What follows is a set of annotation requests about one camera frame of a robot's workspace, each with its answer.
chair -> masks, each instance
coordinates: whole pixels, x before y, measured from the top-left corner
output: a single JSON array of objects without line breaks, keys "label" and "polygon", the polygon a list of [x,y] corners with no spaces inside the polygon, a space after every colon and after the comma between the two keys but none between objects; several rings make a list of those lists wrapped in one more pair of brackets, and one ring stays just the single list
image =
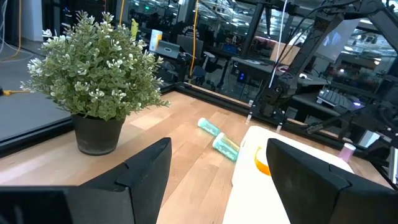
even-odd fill
[{"label": "chair", "polygon": [[206,80],[206,74],[207,73],[212,73],[217,69],[222,69],[223,67],[221,65],[218,65],[218,58],[214,62],[211,60],[215,58],[215,56],[212,53],[209,52],[204,52],[205,55],[205,61],[203,62],[202,66],[196,66],[195,69],[193,70],[193,76],[196,76],[196,84],[197,85],[203,85],[203,83],[206,81],[207,84],[211,86],[211,90],[215,91],[216,86],[214,82],[211,82],[210,80]]}]

keyboard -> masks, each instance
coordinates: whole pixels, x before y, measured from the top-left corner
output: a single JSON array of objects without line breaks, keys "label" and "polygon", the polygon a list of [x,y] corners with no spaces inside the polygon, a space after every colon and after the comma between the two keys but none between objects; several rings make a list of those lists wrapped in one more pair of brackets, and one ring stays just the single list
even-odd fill
[{"label": "keyboard", "polygon": [[317,103],[327,103],[333,107],[342,106],[348,110],[357,109],[353,108],[353,102],[351,102],[347,97],[331,90],[323,89],[319,91],[317,96]]}]

wooden table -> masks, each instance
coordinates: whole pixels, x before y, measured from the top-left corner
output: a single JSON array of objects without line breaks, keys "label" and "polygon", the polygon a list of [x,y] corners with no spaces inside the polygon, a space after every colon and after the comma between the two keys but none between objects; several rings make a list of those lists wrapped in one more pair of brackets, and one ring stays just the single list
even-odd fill
[{"label": "wooden table", "polygon": [[[162,96],[170,108],[132,113],[123,125],[118,148],[105,156],[87,156],[70,132],[0,159],[0,185],[80,185],[163,137],[172,138],[172,163],[158,224],[221,224],[235,164],[211,147],[213,137],[197,127],[207,118],[233,141],[240,143],[250,126],[265,124],[173,91]],[[281,131],[281,135],[329,154],[338,151]],[[368,161],[349,162],[355,174],[388,185]]]}]

pink cap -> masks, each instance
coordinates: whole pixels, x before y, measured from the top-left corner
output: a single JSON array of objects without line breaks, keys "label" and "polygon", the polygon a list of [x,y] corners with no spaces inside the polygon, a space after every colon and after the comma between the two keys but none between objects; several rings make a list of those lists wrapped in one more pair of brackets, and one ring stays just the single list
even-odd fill
[{"label": "pink cap", "polygon": [[352,144],[349,143],[345,143],[344,147],[346,147],[347,149],[351,150],[351,151],[355,151],[356,147],[353,146]]}]

potted plant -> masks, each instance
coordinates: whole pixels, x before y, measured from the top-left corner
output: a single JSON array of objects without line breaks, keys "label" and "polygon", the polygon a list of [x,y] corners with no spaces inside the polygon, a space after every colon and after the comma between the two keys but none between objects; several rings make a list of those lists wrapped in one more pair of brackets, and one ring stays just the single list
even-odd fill
[{"label": "potted plant", "polygon": [[155,79],[162,59],[142,53],[145,43],[134,42],[127,27],[112,25],[103,13],[94,22],[78,13],[78,24],[66,25],[65,35],[49,37],[42,45],[44,60],[28,64],[31,79],[21,88],[39,91],[72,115],[81,152],[103,155],[115,150],[127,115],[146,106],[167,106],[160,98],[160,79]]}]

